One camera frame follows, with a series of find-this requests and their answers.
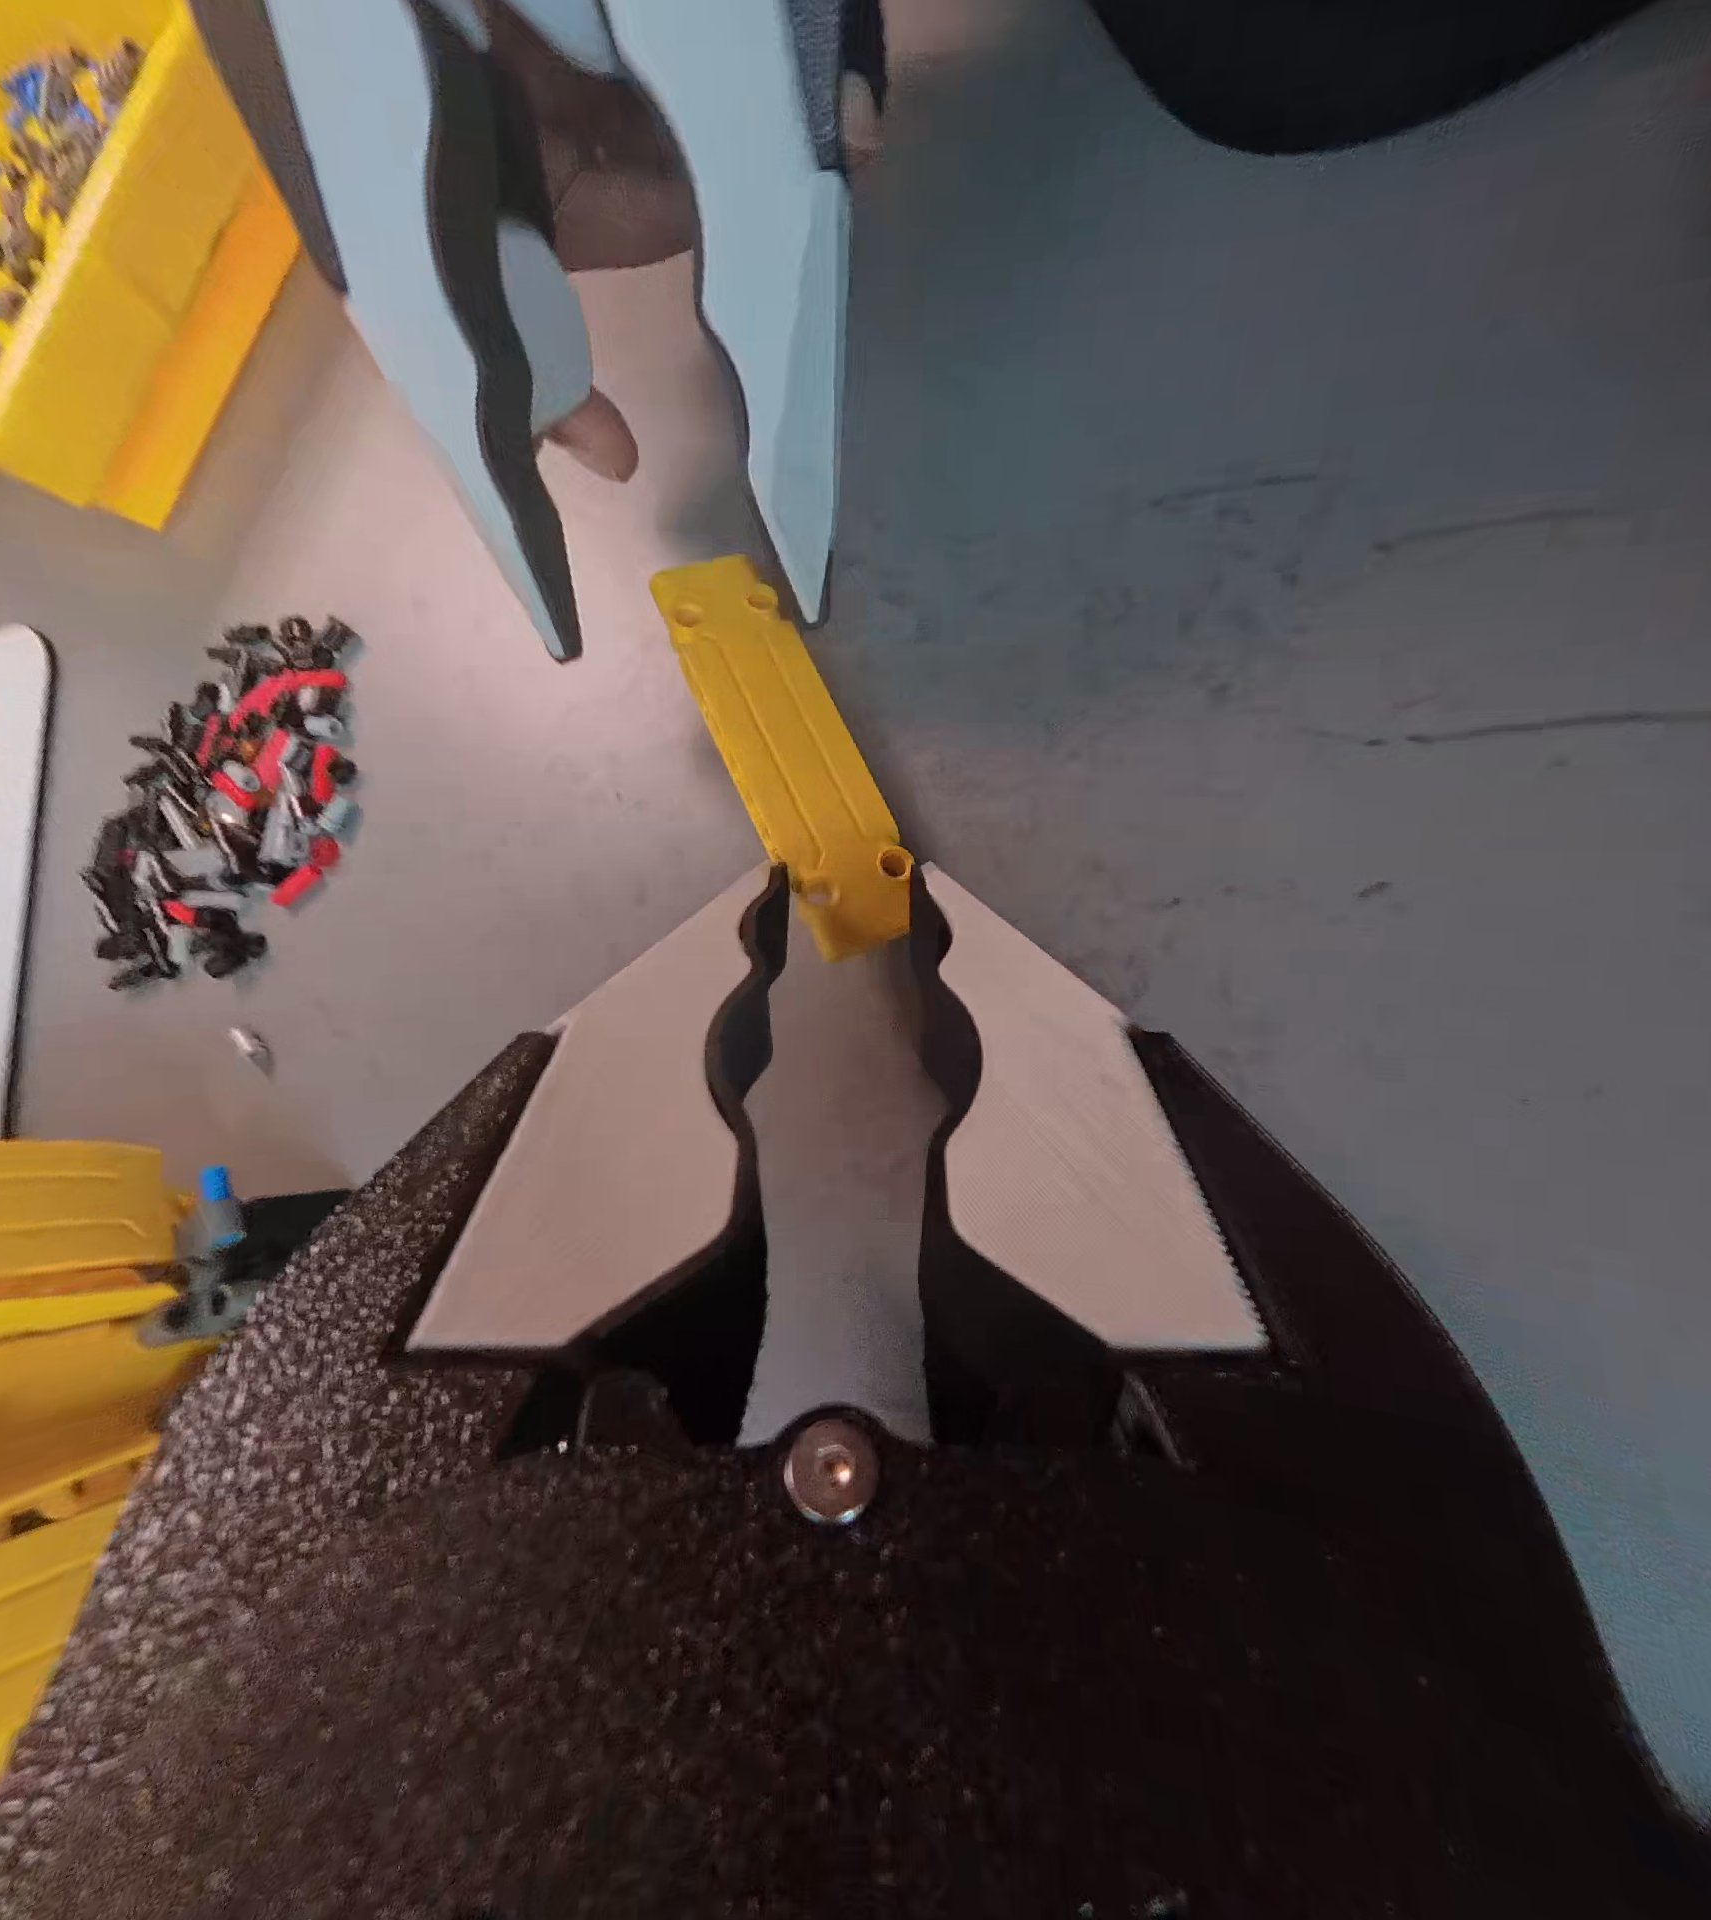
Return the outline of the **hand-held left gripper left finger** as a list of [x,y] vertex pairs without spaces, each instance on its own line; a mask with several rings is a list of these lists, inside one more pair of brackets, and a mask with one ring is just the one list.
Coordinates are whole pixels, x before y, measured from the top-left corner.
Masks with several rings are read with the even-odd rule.
[[748,1093],[772,1065],[790,900],[783,866],[754,866],[544,1030],[406,1357],[561,1357],[761,1226]]

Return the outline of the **pile of lego pins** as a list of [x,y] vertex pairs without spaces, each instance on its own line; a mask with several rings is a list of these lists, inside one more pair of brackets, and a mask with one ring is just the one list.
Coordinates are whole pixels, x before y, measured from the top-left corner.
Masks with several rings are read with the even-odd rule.
[[231,626],[190,698],[129,740],[140,762],[80,869],[115,994],[254,972],[269,953],[265,915],[337,875],[361,815],[361,648],[338,616]]

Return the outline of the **long yellow lego beam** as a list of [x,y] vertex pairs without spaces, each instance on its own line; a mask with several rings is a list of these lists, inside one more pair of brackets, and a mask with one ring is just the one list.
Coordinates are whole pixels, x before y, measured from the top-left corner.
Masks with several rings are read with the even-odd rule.
[[905,940],[915,857],[772,584],[725,555],[655,572],[651,598],[819,957]]

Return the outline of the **yellow bin with small parts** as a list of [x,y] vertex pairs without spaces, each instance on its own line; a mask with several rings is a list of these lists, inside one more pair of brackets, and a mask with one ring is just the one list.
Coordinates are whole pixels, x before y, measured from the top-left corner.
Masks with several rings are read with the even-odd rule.
[[27,61],[125,40],[131,98],[0,326],[0,476],[162,530],[300,245],[190,4],[0,4],[0,118]]

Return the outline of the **person's right hand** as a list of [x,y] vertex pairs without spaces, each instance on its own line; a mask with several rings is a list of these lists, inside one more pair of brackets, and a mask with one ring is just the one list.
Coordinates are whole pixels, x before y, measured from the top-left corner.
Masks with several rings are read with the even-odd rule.
[[634,83],[565,59],[511,8],[490,16],[490,61],[511,168],[525,191],[548,191],[552,251],[570,276],[695,252],[695,188]]

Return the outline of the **pile of small lego parts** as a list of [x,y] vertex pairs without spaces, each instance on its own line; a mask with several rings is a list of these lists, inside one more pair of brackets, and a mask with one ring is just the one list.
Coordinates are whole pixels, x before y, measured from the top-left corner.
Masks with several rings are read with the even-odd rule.
[[56,48],[0,80],[0,358],[133,91],[145,48]]

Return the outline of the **yellow lego robot model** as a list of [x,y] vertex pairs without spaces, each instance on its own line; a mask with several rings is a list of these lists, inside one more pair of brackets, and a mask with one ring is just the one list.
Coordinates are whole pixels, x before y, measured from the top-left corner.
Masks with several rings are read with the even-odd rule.
[[344,1198],[0,1139],[0,1776],[176,1400]]

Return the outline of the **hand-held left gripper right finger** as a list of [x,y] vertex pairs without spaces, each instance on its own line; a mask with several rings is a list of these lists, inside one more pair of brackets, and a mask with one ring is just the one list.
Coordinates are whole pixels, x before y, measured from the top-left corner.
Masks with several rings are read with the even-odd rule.
[[1119,1007],[963,884],[912,884],[931,1222],[1113,1354],[1263,1354],[1224,1230]]

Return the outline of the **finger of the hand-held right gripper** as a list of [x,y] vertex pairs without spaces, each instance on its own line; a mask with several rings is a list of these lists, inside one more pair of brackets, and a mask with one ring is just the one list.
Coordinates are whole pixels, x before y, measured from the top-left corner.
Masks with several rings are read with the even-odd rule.
[[584,404],[552,251],[475,4],[266,4],[348,312],[556,662],[584,654],[540,441]]
[[809,626],[838,530],[850,4],[604,4],[697,205],[697,309],[740,398],[748,493]]

